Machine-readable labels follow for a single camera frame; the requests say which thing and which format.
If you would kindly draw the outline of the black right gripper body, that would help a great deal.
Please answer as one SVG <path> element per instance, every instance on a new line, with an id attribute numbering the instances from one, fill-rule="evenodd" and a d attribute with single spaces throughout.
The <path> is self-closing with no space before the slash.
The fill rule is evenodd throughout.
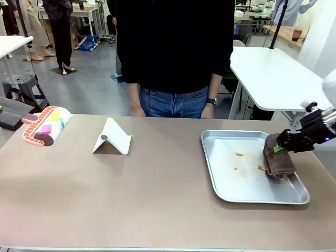
<path id="1" fill-rule="evenodd" d="M 336 138 L 336 111 L 314 111 L 300 119 L 303 138 L 300 151 L 312 151 L 315 144 Z"/>

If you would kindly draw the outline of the brown towel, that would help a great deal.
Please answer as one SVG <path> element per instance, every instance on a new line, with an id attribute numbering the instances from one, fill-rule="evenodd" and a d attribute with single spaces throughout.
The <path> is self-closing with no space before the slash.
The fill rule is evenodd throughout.
<path id="1" fill-rule="evenodd" d="M 288 151 L 284 149 L 278 153 L 274 152 L 274 147 L 277 145 L 276 138 L 278 135 L 279 133 L 267 136 L 262 151 L 266 175 L 269 178 L 277 180 L 295 173 L 295 166 Z"/>

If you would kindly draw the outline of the pink-handled white lint roller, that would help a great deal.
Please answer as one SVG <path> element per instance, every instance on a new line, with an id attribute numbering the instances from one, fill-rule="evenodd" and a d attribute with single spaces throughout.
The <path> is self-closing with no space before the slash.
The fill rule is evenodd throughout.
<path id="1" fill-rule="evenodd" d="M 65 127 L 68 125 L 73 115 L 65 108 L 58 106 L 48 106 L 42 112 L 34 112 L 34 108 L 22 102 L 0 97 L 0 127 L 16 131 L 21 126 L 23 140 L 35 146 L 51 146 L 60 134 L 60 122 L 50 120 L 50 115 L 54 109 L 60 110 L 60 118 Z M 42 125 L 51 124 L 51 134 L 39 134 Z"/>

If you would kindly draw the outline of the person's right forearm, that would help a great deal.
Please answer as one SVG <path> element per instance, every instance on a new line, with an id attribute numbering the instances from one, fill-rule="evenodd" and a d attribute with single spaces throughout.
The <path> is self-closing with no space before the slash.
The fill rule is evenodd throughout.
<path id="1" fill-rule="evenodd" d="M 130 99 L 130 107 L 133 110 L 140 106 L 139 84 L 138 83 L 128 83 L 127 85 L 128 85 L 129 99 Z"/>

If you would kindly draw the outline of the person's left forearm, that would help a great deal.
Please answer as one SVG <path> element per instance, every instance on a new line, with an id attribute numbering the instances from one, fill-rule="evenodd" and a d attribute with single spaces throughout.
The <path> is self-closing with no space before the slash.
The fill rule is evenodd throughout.
<path id="1" fill-rule="evenodd" d="M 208 98 L 210 99 L 216 99 L 217 94 L 221 85 L 222 76 L 217 74 L 212 74 L 209 88 L 208 88 Z"/>

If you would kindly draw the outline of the person's left hand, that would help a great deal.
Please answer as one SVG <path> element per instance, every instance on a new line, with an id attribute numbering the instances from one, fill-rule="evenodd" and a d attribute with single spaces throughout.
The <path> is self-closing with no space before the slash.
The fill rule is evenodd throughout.
<path id="1" fill-rule="evenodd" d="M 214 118 L 214 105 L 207 103 L 201 113 L 201 119 L 213 119 Z"/>

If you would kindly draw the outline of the person's right hand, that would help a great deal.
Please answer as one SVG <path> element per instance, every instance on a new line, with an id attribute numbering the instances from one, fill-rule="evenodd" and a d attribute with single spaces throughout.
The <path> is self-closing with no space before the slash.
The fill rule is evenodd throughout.
<path id="1" fill-rule="evenodd" d="M 131 106 L 131 115 L 133 117 L 146 117 L 146 114 L 140 105 Z"/>

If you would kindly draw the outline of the silver metal tray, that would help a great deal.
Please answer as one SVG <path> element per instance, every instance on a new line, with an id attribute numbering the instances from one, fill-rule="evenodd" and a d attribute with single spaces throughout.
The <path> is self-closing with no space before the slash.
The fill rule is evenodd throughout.
<path id="1" fill-rule="evenodd" d="M 267 136 L 262 131 L 248 130 L 206 130 L 201 134 L 214 192 L 232 203 L 308 204 L 309 192 L 297 174 L 277 180 L 257 168 L 265 168 L 263 149 Z"/>

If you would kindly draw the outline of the light wooden table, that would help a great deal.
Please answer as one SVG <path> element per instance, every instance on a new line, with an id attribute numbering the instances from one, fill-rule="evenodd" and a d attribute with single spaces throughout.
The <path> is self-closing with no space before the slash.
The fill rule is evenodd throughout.
<path id="1" fill-rule="evenodd" d="M 276 28 L 277 26 L 275 25 L 274 26 L 263 25 L 263 29 L 265 29 L 268 35 L 268 38 L 265 42 L 265 46 L 269 47 L 270 44 L 272 43 Z M 309 29 L 299 27 L 298 30 L 301 30 L 302 33 L 297 41 L 292 41 L 292 36 L 293 36 L 295 29 L 296 28 L 293 26 L 281 26 L 274 47 L 276 48 L 280 46 L 288 46 L 289 48 L 300 52 L 305 42 L 305 38 L 307 36 Z"/>

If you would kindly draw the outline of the black tripod pole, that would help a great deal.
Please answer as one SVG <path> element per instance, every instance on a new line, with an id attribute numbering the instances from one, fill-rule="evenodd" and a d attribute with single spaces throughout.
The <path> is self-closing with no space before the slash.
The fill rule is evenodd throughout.
<path id="1" fill-rule="evenodd" d="M 20 24 L 23 30 L 24 37 L 28 37 L 28 14 L 26 0 L 16 0 L 16 7 L 19 14 Z"/>
<path id="2" fill-rule="evenodd" d="M 288 0 L 285 0 L 283 8 L 282 8 L 282 12 L 281 12 L 281 15 L 279 17 L 279 21 L 278 21 L 278 24 L 277 24 L 277 27 L 276 27 L 276 30 L 275 30 L 275 33 L 274 33 L 274 36 L 273 36 L 273 39 L 272 39 L 272 42 L 270 44 L 269 49 L 274 49 L 275 48 L 275 43 L 276 43 L 279 31 L 280 31 L 280 27 L 281 27 L 284 15 L 286 13 L 287 6 L 288 6 Z"/>

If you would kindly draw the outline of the person's blue jeans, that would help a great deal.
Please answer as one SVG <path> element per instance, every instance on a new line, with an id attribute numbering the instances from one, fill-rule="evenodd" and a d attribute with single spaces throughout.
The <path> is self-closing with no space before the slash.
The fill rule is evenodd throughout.
<path id="1" fill-rule="evenodd" d="M 208 88 L 191 93 L 165 93 L 140 88 L 140 104 L 147 117 L 200 118 Z"/>

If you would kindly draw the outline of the bystander in light blue shirt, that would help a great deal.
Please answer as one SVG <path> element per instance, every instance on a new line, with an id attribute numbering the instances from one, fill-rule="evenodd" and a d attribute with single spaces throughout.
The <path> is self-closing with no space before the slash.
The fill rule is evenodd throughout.
<path id="1" fill-rule="evenodd" d="M 272 19 L 276 25 L 279 23 L 285 1 L 286 0 L 275 1 Z M 317 2 L 317 0 L 308 0 L 307 4 L 303 4 L 303 1 L 304 0 L 288 0 L 287 8 L 281 22 L 282 26 L 293 26 L 296 23 L 298 14 L 304 14 Z"/>

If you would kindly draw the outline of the white folded roller stand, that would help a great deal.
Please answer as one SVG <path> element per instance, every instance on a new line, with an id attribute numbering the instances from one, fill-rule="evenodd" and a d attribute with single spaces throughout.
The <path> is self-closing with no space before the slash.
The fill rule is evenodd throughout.
<path id="1" fill-rule="evenodd" d="M 112 144 L 120 154 L 128 155 L 131 138 L 132 135 L 127 135 L 113 118 L 107 118 L 100 135 L 97 137 L 92 154 L 107 141 Z"/>

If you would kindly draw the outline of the blue plastic bag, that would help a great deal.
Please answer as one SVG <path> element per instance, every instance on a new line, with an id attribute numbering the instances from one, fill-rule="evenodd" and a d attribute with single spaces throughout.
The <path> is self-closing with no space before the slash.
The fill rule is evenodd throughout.
<path id="1" fill-rule="evenodd" d="M 98 37 L 97 36 L 87 36 L 81 40 L 81 42 L 76 46 L 76 50 L 79 51 L 94 51 L 98 46 Z"/>

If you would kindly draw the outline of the brown cardboard box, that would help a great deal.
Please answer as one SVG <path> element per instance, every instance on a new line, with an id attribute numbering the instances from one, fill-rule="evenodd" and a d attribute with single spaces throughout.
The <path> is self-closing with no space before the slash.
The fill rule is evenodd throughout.
<path id="1" fill-rule="evenodd" d="M 52 48 L 55 48 L 55 43 L 54 43 L 54 37 L 53 33 L 51 31 L 51 25 L 50 25 L 50 20 L 44 20 L 43 22 L 44 28 L 46 30 L 46 33 L 48 35 L 49 41 L 52 45 Z M 76 24 L 71 25 L 70 29 L 70 35 L 71 35 L 71 46 L 72 46 L 72 51 L 75 50 L 76 46 L 78 45 L 78 35 L 77 35 L 77 27 Z"/>

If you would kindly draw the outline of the wooden-top white desk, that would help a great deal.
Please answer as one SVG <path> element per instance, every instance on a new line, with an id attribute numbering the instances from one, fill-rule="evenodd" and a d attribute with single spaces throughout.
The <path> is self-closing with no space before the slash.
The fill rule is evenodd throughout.
<path id="1" fill-rule="evenodd" d="M 72 17 L 88 18 L 91 36 L 95 35 L 100 37 L 99 31 L 101 23 L 99 6 L 99 4 L 95 4 L 94 6 L 84 6 L 83 9 L 80 9 L 79 6 L 74 6 L 71 14 Z"/>

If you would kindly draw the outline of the dark floor mat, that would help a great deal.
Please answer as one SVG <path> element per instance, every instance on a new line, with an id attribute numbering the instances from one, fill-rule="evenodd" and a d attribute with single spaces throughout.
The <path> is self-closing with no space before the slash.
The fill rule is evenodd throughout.
<path id="1" fill-rule="evenodd" d="M 50 70 L 51 72 L 54 72 L 56 74 L 59 74 L 61 76 L 66 76 L 66 75 L 69 75 L 69 74 L 72 74 L 72 73 L 75 73 L 75 72 L 78 72 L 77 69 L 73 70 L 73 71 L 70 71 L 69 69 L 66 69 L 66 68 L 62 68 L 62 69 L 59 69 L 59 68 L 53 68 Z"/>

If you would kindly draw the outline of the bystander in black trousers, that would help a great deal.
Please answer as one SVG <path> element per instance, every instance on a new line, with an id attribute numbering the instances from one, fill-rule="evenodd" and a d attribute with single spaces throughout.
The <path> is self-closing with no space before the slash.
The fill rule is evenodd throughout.
<path id="1" fill-rule="evenodd" d="M 75 71 L 71 67 L 72 43 L 70 18 L 71 0 L 43 0 L 43 7 L 50 20 L 59 69 L 63 75 Z"/>

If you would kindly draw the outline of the grey stool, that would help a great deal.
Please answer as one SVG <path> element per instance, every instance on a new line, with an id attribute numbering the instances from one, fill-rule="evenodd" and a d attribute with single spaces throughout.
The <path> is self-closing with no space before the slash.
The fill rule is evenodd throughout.
<path id="1" fill-rule="evenodd" d="M 50 103 L 38 83 L 37 76 L 14 76 L 14 82 L 8 78 L 2 82 L 7 99 L 16 100 L 34 108 L 34 112 L 42 112 Z"/>

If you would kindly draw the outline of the bystander in beige trousers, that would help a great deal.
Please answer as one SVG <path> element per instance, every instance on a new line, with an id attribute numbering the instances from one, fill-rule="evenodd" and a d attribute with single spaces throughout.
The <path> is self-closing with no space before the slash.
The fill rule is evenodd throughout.
<path id="1" fill-rule="evenodd" d="M 27 48 L 28 57 L 34 61 L 43 61 L 46 57 L 54 57 L 55 54 L 46 49 L 49 40 L 45 29 L 33 10 L 32 0 L 26 0 L 26 7 L 28 14 L 28 23 L 26 23 L 28 24 L 28 35 L 34 38 L 31 48 Z"/>

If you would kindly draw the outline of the small white table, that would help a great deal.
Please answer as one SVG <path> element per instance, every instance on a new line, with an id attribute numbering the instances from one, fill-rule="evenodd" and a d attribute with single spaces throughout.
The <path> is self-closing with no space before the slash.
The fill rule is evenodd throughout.
<path id="1" fill-rule="evenodd" d="M 5 66 L 6 74 L 9 77 L 9 80 L 13 83 L 16 83 L 16 81 L 6 56 L 12 51 L 15 51 L 19 47 L 22 47 L 33 40 L 33 36 L 0 36 L 0 59 Z"/>

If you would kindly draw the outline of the bystander in dark clothes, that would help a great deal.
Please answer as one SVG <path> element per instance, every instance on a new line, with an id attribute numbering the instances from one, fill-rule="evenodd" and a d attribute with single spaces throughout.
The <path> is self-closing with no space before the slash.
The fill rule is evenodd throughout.
<path id="1" fill-rule="evenodd" d="M 16 22 L 14 11 L 16 6 L 12 0 L 0 0 L 0 7 L 3 11 L 3 21 L 8 36 L 19 35 L 19 29 Z"/>

